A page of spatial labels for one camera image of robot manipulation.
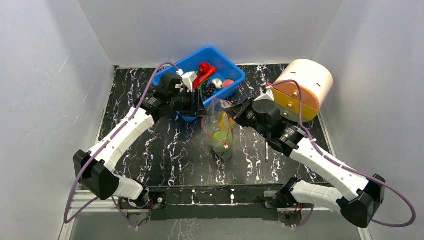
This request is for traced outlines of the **yellow toy mango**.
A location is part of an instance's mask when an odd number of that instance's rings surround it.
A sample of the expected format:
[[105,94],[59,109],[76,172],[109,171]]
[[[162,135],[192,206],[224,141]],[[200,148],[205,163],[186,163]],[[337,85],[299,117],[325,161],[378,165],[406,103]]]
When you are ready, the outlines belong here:
[[233,129],[235,121],[225,112],[222,113],[219,129],[221,132],[229,132]]

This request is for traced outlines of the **clear zip top bag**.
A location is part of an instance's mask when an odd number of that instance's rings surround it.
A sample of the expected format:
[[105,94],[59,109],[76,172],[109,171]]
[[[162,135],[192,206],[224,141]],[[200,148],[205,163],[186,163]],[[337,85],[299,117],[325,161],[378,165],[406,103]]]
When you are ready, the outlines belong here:
[[[220,99],[213,97],[211,98],[211,102],[209,107],[206,108],[207,110],[207,116],[204,116],[201,120],[201,127],[202,131],[207,136],[207,143],[211,146],[211,141],[213,139],[213,135],[215,132],[220,131],[220,120],[222,117],[222,114],[225,113],[225,109],[232,107],[233,104],[226,100],[226,99]],[[233,129],[230,130],[232,133],[232,139],[233,139],[233,146],[234,146],[234,138],[233,138]],[[223,161],[227,161],[230,159],[232,155],[233,146],[230,148],[228,152],[224,153],[217,153],[213,150],[213,152]]]

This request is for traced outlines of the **green toy cabbage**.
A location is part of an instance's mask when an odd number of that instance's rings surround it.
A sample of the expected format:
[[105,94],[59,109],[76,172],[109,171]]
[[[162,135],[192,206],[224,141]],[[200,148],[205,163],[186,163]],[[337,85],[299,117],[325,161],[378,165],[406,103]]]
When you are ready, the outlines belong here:
[[211,147],[216,153],[227,153],[233,146],[233,135],[231,131],[216,131],[211,140]]

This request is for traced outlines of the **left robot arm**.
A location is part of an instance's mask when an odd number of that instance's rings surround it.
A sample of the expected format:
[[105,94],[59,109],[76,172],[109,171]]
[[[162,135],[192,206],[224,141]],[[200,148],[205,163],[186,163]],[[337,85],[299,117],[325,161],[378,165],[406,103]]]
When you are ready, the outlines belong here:
[[121,157],[133,143],[170,112],[186,117],[204,117],[207,110],[200,91],[193,84],[194,71],[166,72],[159,85],[147,89],[130,108],[124,119],[88,151],[79,150],[73,157],[76,179],[100,200],[118,197],[135,207],[149,203],[150,189],[139,181],[113,173]]

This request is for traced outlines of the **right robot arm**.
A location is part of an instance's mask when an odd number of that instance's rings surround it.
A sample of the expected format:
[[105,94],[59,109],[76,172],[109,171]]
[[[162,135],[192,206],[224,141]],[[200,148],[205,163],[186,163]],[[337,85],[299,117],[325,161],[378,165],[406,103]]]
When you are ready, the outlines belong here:
[[369,180],[357,173],[336,166],[338,159],[324,150],[316,151],[304,130],[280,115],[279,108],[269,99],[243,103],[225,109],[225,113],[241,127],[259,133],[268,145],[295,160],[331,184],[313,185],[291,178],[281,189],[282,202],[288,207],[308,203],[340,213],[348,222],[367,228],[381,206],[386,180],[374,174]]

